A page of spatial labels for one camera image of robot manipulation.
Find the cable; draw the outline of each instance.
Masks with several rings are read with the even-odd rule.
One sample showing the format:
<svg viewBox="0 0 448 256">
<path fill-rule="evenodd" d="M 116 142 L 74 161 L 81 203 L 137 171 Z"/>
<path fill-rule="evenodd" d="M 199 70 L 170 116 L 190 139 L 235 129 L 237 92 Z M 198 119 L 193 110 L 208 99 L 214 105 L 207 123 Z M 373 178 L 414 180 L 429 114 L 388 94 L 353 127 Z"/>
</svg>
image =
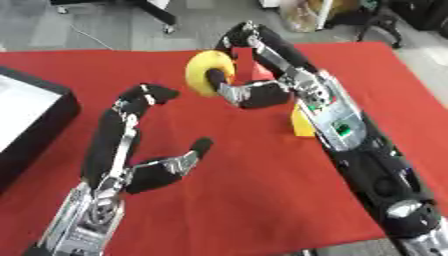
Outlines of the cable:
<svg viewBox="0 0 448 256">
<path fill-rule="evenodd" d="M 97 43 L 101 44 L 102 46 L 106 47 L 107 49 L 109 49 L 109 50 L 114 50 L 114 48 L 112 48 L 112 47 L 110 47 L 109 45 L 105 44 L 103 41 L 99 40 L 98 38 L 96 38 L 96 37 L 94 37 L 94 36 L 91 36 L 91 35 L 87 34 L 86 32 L 83 32 L 83 31 L 79 30 L 79 29 L 76 28 L 73 24 L 70 24 L 70 27 L 71 27 L 75 32 L 77 32 L 77 33 L 79 33 L 79 34 L 81 34 L 81 35 L 87 36 L 88 38 L 90 38 L 90 39 L 96 41 Z"/>
</svg>

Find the black chair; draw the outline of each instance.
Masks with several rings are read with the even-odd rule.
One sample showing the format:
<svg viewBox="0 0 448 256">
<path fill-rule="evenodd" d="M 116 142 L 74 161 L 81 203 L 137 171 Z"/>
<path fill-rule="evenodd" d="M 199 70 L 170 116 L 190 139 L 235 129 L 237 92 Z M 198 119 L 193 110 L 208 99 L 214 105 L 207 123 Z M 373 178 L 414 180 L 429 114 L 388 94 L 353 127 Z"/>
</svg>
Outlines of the black chair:
<svg viewBox="0 0 448 256">
<path fill-rule="evenodd" d="M 116 0 L 50 0 L 51 5 L 59 6 L 58 12 L 60 14 L 68 13 L 68 10 L 63 7 L 68 4 L 81 4 L 81 3 L 93 3 L 93 2 L 115 2 Z M 160 9 L 156 5 L 148 2 L 147 0 L 125 0 L 139 8 L 141 8 L 146 13 L 154 16 L 161 22 L 165 23 L 163 26 L 163 32 L 166 34 L 171 34 L 175 30 L 177 24 L 177 18 L 173 14 Z"/>
<path fill-rule="evenodd" d="M 339 24 L 360 26 L 361 28 L 356 41 L 361 42 L 371 27 L 378 27 L 395 38 L 392 47 L 398 49 L 402 46 L 402 36 L 396 26 L 398 18 L 382 12 L 387 5 L 387 0 L 377 0 L 377 5 L 374 10 L 360 7 L 354 11 L 336 14 L 331 20 L 325 23 L 325 28 L 333 28 Z"/>
</svg>

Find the gray floor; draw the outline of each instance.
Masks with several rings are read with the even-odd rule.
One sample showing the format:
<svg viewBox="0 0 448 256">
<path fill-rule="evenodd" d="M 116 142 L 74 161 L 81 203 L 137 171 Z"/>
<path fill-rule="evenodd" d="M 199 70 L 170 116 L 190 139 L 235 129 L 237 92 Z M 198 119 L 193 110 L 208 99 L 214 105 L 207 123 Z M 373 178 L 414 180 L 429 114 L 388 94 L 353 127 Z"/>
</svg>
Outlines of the gray floor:
<svg viewBox="0 0 448 256">
<path fill-rule="evenodd" d="M 278 14 L 262 10 L 257 0 L 172 0 L 168 10 L 178 15 L 180 23 L 172 35 L 163 34 L 162 25 L 154 18 L 123 3 L 76 5 L 69 10 L 69 14 L 57 14 L 46 0 L 0 0 L 0 51 L 105 48 L 79 31 L 116 50 L 203 49 L 212 47 L 229 27 L 247 19 L 268 25 L 291 42 L 346 42 L 353 40 L 355 33 L 344 26 L 313 33 L 288 32 Z M 397 56 L 448 107 L 448 42 L 435 33 L 415 31 L 404 22 L 399 28 L 406 46 L 396 51 Z M 367 37 L 381 38 L 384 35 L 376 31 Z M 398 255 L 385 240 L 323 248 L 318 253 Z"/>
</svg>

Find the yellow object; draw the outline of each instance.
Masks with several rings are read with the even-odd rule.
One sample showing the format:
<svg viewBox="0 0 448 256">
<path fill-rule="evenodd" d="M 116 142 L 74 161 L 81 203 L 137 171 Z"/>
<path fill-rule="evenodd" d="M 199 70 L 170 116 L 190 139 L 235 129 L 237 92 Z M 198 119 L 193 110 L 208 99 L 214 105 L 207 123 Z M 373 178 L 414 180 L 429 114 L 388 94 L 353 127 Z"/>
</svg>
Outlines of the yellow object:
<svg viewBox="0 0 448 256">
<path fill-rule="evenodd" d="M 299 106 L 295 105 L 291 114 L 294 134 L 300 137 L 314 137 L 314 128 L 306 119 Z"/>
<path fill-rule="evenodd" d="M 235 77 L 232 59 L 220 51 L 204 51 L 194 56 L 187 64 L 185 79 L 187 85 L 202 96 L 217 95 L 205 77 L 207 70 L 217 68 L 224 72 L 227 83 L 231 84 Z"/>
</svg>

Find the robotic hand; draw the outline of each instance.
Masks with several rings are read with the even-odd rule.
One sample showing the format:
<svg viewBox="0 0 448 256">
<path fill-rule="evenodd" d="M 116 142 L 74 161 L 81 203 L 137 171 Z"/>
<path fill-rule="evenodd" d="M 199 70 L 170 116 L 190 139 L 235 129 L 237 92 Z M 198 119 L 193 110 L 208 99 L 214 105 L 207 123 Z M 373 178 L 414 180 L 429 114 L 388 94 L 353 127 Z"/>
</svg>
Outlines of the robotic hand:
<svg viewBox="0 0 448 256">
<path fill-rule="evenodd" d="M 180 180 L 196 166 L 212 141 L 197 140 L 178 157 L 159 157 L 131 166 L 140 140 L 136 128 L 148 108 L 178 92 L 140 84 L 121 94 L 100 119 L 81 170 L 81 183 L 67 196 L 42 238 L 25 256 L 100 256 L 124 215 L 124 191 L 137 194 Z"/>
<path fill-rule="evenodd" d="M 428 189 L 334 76 L 251 21 L 232 28 L 216 50 L 235 58 L 233 47 L 251 47 L 253 58 L 275 80 L 231 86 L 220 69 L 209 69 L 205 76 L 219 95 L 241 108 L 281 104 L 294 95 L 323 150 L 398 251 L 406 256 L 448 255 L 447 221 Z"/>
</svg>

